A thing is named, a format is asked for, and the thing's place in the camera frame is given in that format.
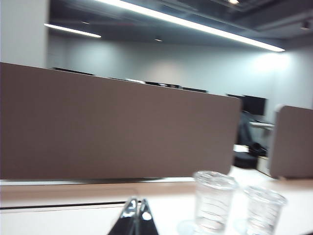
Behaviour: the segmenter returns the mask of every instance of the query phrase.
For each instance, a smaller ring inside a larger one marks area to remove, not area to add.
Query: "black chair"
[[[238,127],[237,144],[253,146],[255,141],[253,140],[251,133],[250,121],[254,121],[252,115],[246,111],[242,111]],[[252,156],[249,153],[238,153],[234,151],[234,166],[240,168],[256,168],[258,163],[257,156]]]

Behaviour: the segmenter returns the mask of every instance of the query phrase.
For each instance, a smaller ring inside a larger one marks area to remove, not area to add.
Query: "fabric privacy panel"
[[[228,173],[239,113],[232,97],[1,63],[1,178]]]

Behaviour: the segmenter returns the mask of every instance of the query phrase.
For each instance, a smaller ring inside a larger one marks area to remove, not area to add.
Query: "plastic cup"
[[[198,171],[195,224],[203,234],[224,232],[234,190],[238,187],[233,177],[214,172]]]
[[[259,187],[249,186],[244,192],[249,198],[246,234],[274,234],[281,208],[287,203],[286,198],[275,191]]]

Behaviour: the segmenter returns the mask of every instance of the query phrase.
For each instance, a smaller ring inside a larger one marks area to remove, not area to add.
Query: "ceiling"
[[[125,1],[275,46],[313,33],[301,29],[304,21],[313,27],[313,0],[239,0],[237,5],[228,0]],[[163,43],[242,46],[94,0],[50,0],[50,23],[96,33],[103,40],[156,43],[160,36]]]

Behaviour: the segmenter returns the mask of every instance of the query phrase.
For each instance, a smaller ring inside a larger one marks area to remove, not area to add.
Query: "white wall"
[[[313,108],[313,46],[287,50],[282,60],[275,103]]]
[[[277,53],[228,47],[106,42],[49,37],[48,67],[103,77],[179,84],[211,94],[246,94],[268,99],[273,119]]]
[[[46,66],[49,0],[1,0],[2,62]]]

